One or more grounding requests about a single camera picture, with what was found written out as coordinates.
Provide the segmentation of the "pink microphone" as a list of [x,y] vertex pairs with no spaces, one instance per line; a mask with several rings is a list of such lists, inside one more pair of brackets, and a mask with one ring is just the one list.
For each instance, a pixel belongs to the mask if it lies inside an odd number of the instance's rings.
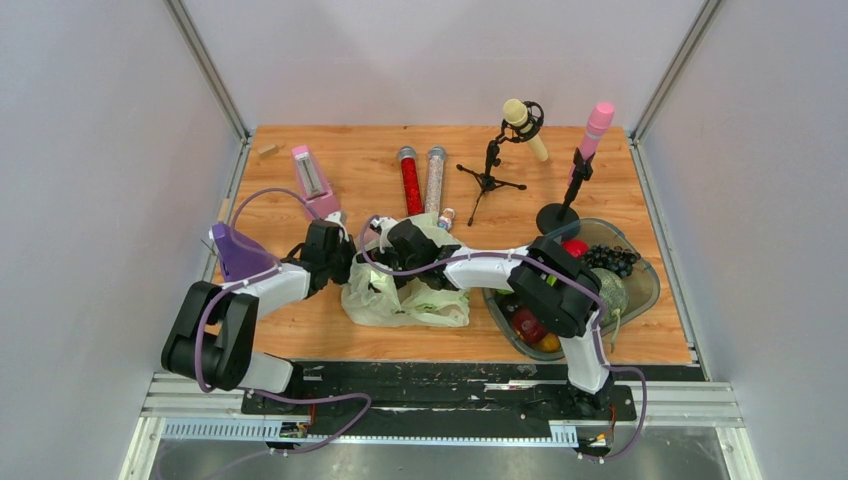
[[610,102],[599,102],[591,111],[584,136],[574,152],[569,185],[575,180],[586,180],[592,175],[591,163],[600,140],[609,130],[615,115],[615,106]]

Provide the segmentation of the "orange yellow fruit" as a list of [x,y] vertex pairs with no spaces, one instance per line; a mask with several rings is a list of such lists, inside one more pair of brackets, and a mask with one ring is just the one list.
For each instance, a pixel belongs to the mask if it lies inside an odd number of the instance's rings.
[[540,352],[554,353],[561,350],[561,343],[558,336],[548,333],[534,344],[534,348]]

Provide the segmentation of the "dark red fruit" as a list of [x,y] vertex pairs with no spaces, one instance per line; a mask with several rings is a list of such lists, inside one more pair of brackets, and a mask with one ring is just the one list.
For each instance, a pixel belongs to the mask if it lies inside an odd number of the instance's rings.
[[519,337],[529,345],[535,345],[548,335],[548,330],[539,322],[533,312],[527,307],[519,307],[510,320],[512,328]]

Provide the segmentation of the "red glitter microphone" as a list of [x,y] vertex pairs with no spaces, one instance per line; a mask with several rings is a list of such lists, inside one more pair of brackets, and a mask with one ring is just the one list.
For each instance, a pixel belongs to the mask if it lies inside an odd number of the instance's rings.
[[422,214],[424,207],[418,179],[416,152],[411,146],[403,146],[398,151],[397,159],[400,165],[407,214],[409,216]]

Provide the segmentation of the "cream microphone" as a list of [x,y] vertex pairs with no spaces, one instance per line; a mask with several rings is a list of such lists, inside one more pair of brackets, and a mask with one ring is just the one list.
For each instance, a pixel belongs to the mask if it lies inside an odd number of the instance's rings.
[[549,153],[540,137],[544,125],[541,105],[534,101],[509,99],[503,104],[502,113],[506,128],[512,132],[510,141],[526,144],[537,160],[547,161]]

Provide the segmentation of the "grey transparent fruit basket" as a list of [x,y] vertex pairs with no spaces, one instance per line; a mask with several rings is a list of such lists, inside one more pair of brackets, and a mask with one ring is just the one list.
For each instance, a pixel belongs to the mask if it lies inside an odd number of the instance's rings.
[[[558,243],[569,239],[579,239],[589,247],[597,244],[608,246],[621,246],[632,249],[641,255],[641,252],[627,239],[625,234],[612,223],[597,218],[586,218],[578,220],[571,225],[562,227],[550,233]],[[641,255],[641,260],[636,263],[631,276],[622,279],[629,295],[629,305],[624,316],[615,324],[601,327],[601,335],[604,341],[613,345],[621,327],[641,314],[648,311],[657,302],[660,295],[660,280],[653,266]],[[534,345],[526,344],[512,328],[497,305],[497,298],[501,295],[517,295],[505,290],[485,289],[483,298],[496,326],[501,330],[506,339],[522,355],[535,361],[554,362],[564,358],[562,349],[554,353],[544,353],[536,350]]]

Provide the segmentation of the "pale green plastic bag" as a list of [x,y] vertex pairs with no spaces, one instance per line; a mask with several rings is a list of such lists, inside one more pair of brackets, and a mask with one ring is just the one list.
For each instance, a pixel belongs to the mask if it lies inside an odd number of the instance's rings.
[[340,302],[347,316],[361,326],[462,328],[470,322],[467,290],[434,290],[419,279],[398,287],[393,277],[363,260],[351,265]]

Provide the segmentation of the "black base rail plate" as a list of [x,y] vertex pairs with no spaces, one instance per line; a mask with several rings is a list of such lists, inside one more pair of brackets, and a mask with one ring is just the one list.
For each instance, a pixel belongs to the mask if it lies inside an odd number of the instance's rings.
[[563,362],[427,363],[302,361],[286,396],[324,399],[315,407],[244,395],[247,415],[304,415],[316,435],[336,432],[357,414],[364,393],[372,403],[350,429],[360,436],[542,438],[552,420],[634,421],[641,386],[634,373],[613,374],[598,402],[567,382]]

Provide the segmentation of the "black tripod microphone stand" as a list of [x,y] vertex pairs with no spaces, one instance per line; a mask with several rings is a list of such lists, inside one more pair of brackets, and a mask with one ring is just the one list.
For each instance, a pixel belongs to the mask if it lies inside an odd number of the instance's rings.
[[474,223],[474,218],[476,212],[478,210],[480,201],[482,198],[489,192],[495,191],[502,187],[512,187],[518,190],[526,190],[527,186],[525,184],[519,184],[514,182],[509,182],[505,180],[498,179],[493,170],[501,164],[501,158],[499,157],[501,151],[501,145],[504,143],[513,143],[510,141],[510,137],[512,136],[512,132],[506,128],[505,122],[502,120],[500,124],[499,133],[488,142],[486,147],[486,156],[484,169],[482,172],[475,172],[471,169],[464,167],[463,165],[458,164],[457,169],[461,172],[468,173],[472,175],[479,187],[479,194],[475,199],[474,206],[472,208],[472,213],[469,216],[467,221],[468,226],[472,226]]

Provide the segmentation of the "green netted melon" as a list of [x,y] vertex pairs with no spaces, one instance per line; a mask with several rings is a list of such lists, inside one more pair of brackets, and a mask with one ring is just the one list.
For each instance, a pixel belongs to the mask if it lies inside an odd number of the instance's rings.
[[622,279],[614,272],[603,268],[592,268],[591,271],[601,281],[599,295],[607,306],[606,314],[601,320],[601,327],[615,324],[625,314],[629,305],[629,295]]

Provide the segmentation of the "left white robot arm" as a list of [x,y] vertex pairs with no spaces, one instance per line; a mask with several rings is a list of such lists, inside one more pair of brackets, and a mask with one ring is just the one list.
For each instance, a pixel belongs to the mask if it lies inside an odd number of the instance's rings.
[[339,223],[314,220],[297,252],[243,280],[192,284],[162,349],[162,367],[196,381],[204,392],[264,391],[279,411],[298,411],[306,386],[294,378],[294,363],[254,350],[257,323],[330,282],[346,283],[355,245]]

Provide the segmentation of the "small wooden block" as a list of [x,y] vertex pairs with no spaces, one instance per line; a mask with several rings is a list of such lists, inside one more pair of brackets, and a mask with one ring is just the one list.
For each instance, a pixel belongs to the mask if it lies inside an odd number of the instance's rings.
[[257,154],[260,158],[268,158],[269,156],[275,155],[278,151],[279,146],[277,144],[266,144],[257,149]]

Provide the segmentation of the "red apple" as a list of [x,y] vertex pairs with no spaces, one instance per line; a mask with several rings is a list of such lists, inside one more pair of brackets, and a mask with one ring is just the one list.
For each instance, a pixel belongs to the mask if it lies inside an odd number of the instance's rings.
[[561,243],[563,249],[575,258],[581,258],[588,250],[589,246],[579,239],[569,239]]

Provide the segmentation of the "black grape bunch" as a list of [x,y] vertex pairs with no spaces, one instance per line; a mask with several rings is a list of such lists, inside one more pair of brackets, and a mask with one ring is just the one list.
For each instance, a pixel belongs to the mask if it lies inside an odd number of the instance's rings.
[[641,255],[635,250],[621,246],[597,244],[590,246],[580,259],[591,269],[607,270],[624,279],[632,275]]

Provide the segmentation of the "purple metronome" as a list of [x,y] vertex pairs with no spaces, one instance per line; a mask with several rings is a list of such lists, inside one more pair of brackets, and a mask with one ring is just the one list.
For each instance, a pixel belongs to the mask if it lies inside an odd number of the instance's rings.
[[247,279],[275,265],[272,255],[259,243],[224,222],[214,224],[209,236],[217,249],[221,275],[226,282]]

